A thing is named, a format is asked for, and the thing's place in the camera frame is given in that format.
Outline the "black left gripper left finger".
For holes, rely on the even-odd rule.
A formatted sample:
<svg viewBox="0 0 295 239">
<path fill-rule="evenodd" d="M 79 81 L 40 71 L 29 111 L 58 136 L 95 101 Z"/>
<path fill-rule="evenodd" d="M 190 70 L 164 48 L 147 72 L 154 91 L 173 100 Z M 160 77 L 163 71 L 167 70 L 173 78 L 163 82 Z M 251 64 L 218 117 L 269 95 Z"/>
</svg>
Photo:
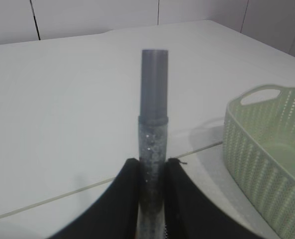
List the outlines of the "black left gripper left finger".
<svg viewBox="0 0 295 239">
<path fill-rule="evenodd" d="M 134 239 L 139 204 L 139 161 L 126 160 L 107 190 L 52 239 Z"/>
</svg>

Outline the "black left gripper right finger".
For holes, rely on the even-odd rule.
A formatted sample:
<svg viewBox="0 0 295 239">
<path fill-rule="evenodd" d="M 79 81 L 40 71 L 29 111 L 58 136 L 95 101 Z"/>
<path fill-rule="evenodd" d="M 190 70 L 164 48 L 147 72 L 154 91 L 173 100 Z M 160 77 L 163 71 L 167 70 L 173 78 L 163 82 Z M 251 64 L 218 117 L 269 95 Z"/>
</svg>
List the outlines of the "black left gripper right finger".
<svg viewBox="0 0 295 239">
<path fill-rule="evenodd" d="M 170 158 L 164 169 L 164 210 L 169 239 L 258 239 L 217 207 L 190 179 L 183 162 Z"/>
</svg>

